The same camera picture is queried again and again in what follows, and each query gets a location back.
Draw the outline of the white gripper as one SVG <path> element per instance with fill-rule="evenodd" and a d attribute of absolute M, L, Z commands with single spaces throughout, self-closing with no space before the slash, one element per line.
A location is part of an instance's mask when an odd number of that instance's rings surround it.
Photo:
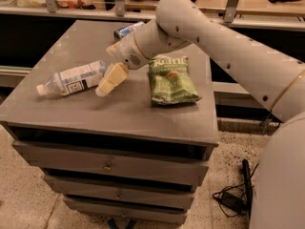
<path fill-rule="evenodd" d="M 125 36 L 119 42 L 108 46 L 106 52 L 123 63 L 111 64 L 106 69 L 103 78 L 95 90 L 95 93 L 100 97 L 106 96 L 114 88 L 125 81 L 130 70 L 138 70 L 149 62 L 149 60 L 138 49 L 132 33 Z"/>

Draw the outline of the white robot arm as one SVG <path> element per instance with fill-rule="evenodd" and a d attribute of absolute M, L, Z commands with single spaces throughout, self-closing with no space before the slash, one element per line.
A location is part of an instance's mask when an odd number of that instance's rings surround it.
<path fill-rule="evenodd" d="M 195 44 L 281 121 L 261 156 L 250 229 L 305 229 L 305 66 L 282 52 L 211 22 L 191 0 L 160 0 L 155 18 L 108 47 L 117 64 L 96 93 L 108 94 L 129 71 Z"/>

